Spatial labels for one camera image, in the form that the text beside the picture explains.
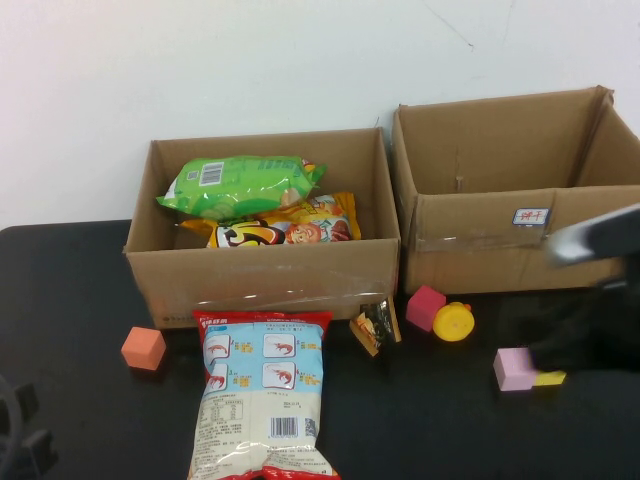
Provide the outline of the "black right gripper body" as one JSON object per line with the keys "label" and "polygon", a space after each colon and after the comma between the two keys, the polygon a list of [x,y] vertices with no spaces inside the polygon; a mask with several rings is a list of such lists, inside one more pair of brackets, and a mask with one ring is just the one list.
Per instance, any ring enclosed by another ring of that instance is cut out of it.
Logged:
{"label": "black right gripper body", "polygon": [[639,370],[639,288],[622,279],[602,282],[532,323],[528,350],[539,371]]}

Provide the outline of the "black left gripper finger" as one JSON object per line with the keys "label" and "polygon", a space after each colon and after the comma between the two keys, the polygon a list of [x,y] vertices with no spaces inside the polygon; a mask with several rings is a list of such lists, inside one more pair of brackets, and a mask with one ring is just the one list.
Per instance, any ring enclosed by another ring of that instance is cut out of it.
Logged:
{"label": "black left gripper finger", "polygon": [[22,442],[20,472],[47,473],[56,464],[53,435],[49,430],[38,430]]}
{"label": "black left gripper finger", "polygon": [[34,416],[39,410],[39,400],[32,383],[25,383],[14,390],[22,416]]}

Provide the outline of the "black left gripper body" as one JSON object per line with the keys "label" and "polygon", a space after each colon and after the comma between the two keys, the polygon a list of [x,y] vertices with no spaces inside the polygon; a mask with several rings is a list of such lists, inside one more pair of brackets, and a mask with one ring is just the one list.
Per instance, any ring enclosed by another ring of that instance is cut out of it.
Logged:
{"label": "black left gripper body", "polygon": [[7,433],[1,435],[4,457],[1,460],[1,478],[9,472],[21,444],[21,407],[9,382],[1,377],[1,397],[7,409]]}

